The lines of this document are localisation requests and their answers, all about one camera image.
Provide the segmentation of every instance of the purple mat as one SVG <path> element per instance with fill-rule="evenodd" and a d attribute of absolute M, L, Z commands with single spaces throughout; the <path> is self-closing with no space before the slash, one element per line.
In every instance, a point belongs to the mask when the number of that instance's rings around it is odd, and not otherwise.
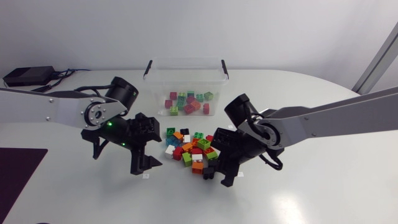
<path fill-rule="evenodd" d="M 47 151 L 0 147 L 0 223 L 6 219 Z"/>

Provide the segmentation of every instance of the container handle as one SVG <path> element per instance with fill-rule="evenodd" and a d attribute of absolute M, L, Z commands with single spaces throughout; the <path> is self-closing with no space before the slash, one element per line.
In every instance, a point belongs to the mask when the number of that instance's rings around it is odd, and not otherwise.
<path fill-rule="evenodd" d="M 151 65 L 152 65 L 152 60 L 149 61 L 147 69 L 145 70 L 145 73 L 144 73 L 144 76 L 142 77 L 142 79 L 145 79 L 145 76 L 148 74 Z"/>
<path fill-rule="evenodd" d="M 226 70 L 226 65 L 225 65 L 225 61 L 221 60 L 221 64 L 223 65 L 223 70 L 224 70 L 224 74 L 226 74 L 226 76 L 229 79 L 229 75 L 228 75 L 228 71 Z"/>

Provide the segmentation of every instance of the pile of toy bricks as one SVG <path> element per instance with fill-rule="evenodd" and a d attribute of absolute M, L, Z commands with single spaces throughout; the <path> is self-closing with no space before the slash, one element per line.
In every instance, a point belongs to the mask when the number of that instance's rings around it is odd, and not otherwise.
<path fill-rule="evenodd" d="M 167 128 L 165 156 L 176 161 L 182 160 L 185 167 L 192 166 L 192 173 L 203 174 L 204 179 L 212 179 L 217 165 L 217 152 L 210 147 L 213 136 L 195 133 L 191 141 L 188 129 L 176 132 L 175 128 Z M 203 158 L 206 158 L 208 167 L 204 167 Z"/>
<path fill-rule="evenodd" d="M 178 115 L 178 111 L 184 111 L 185 114 L 191 114 L 201 108 L 201 103 L 205 100 L 210 101 L 214 98 L 214 94 L 207 92 L 205 94 L 197 94 L 195 97 L 194 91 L 187 91 L 185 93 L 170 92 L 170 99 L 165 100 L 164 106 L 170 109 L 170 115 Z M 208 115 L 210 113 L 209 103 L 203 104 L 203 114 Z"/>

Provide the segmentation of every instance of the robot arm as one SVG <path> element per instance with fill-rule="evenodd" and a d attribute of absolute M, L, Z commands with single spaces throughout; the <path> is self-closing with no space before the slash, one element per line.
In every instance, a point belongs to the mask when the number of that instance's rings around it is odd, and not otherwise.
<path fill-rule="evenodd" d="M 97 89 L 109 90 L 101 96 Z M 93 90 L 96 96 L 81 93 L 83 90 Z M 142 113 L 135 119 L 123 118 L 137 96 L 137 89 L 119 77 L 108 86 L 85 86 L 47 94 L 0 88 L 0 123 L 56 122 L 81 128 L 82 138 L 93 143 L 94 159 L 107 143 L 119 144 L 131 151 L 131 173 L 138 175 L 162 164 L 145 155 L 147 141 L 161 141 L 159 122 Z"/>
<path fill-rule="evenodd" d="M 239 165 L 257 156 L 281 170 L 283 163 L 277 156 L 284 147 L 304 139 L 396 130 L 396 102 L 398 87 L 315 108 L 287 107 L 259 113 L 243 94 L 225 108 L 237 131 L 218 128 L 214 134 L 211 145 L 221 151 L 215 171 L 225 174 L 221 183 L 229 187 Z M 264 152 L 274 162 L 267 160 Z"/>

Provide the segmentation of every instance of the metal frame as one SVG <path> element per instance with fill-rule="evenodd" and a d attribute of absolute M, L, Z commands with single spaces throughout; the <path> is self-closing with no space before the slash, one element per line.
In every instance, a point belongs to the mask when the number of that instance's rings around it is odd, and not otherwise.
<path fill-rule="evenodd" d="M 387 40 L 381 46 L 379 52 L 373 58 L 361 78 L 352 88 L 353 91 L 361 95 L 367 94 L 375 86 L 377 81 L 383 76 L 390 64 L 398 55 L 398 23 L 391 31 Z"/>

